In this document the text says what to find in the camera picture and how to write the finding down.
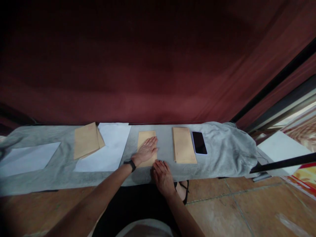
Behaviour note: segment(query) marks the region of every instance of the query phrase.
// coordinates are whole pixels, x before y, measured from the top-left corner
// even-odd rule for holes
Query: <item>white paper sheet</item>
[[[78,160],[74,172],[115,171],[119,167],[131,126],[102,125],[99,130],[105,146]]]
[[[122,125],[122,126],[128,126],[128,123],[99,123],[98,129],[100,130],[104,125]]]
[[[60,142],[12,149],[0,162],[0,177],[44,169],[59,145]]]
[[[302,144],[298,143],[291,137],[287,136],[281,131],[277,131],[267,140],[263,141],[258,147],[274,162],[291,159],[294,157],[307,155],[312,153]],[[300,167],[291,166],[276,170],[268,171],[272,176],[289,176]]]

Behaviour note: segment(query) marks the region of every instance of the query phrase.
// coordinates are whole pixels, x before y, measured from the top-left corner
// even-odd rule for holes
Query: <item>table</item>
[[[1,196],[44,190],[96,186],[111,172],[73,172],[74,130],[79,126],[24,126],[14,130],[0,144],[1,158],[12,148],[61,142],[45,169],[6,177],[0,181]],[[176,164],[172,127],[188,127],[203,133],[208,155],[196,155],[197,164]],[[208,122],[181,125],[132,125],[120,165],[137,150],[138,132],[155,130],[157,158],[168,162],[174,181],[215,177],[240,177],[257,164],[255,141],[232,123]],[[149,183],[150,167],[136,169],[123,183]]]

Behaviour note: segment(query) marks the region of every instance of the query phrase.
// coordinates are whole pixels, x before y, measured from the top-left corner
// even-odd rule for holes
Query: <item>red curtain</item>
[[[55,124],[226,122],[316,37],[315,12],[315,1],[32,1],[5,35],[0,102]]]
[[[270,107],[285,97],[288,93],[305,82],[312,75],[316,74],[316,54],[305,61],[298,69],[296,69],[289,77],[287,77],[280,85],[278,85],[271,93],[263,98],[255,107],[248,111],[237,125],[241,129],[246,129]]]

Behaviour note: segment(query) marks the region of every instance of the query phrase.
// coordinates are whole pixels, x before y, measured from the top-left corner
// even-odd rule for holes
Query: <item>black phone screen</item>
[[[206,146],[204,143],[203,134],[201,132],[192,132],[195,152],[198,154],[207,154]]]

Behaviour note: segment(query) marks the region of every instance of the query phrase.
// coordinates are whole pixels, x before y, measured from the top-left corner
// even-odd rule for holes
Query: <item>floor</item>
[[[296,236],[279,217],[316,235],[316,201],[283,179],[190,181],[187,208],[206,236]],[[3,197],[1,209],[15,236],[41,236],[93,187]]]

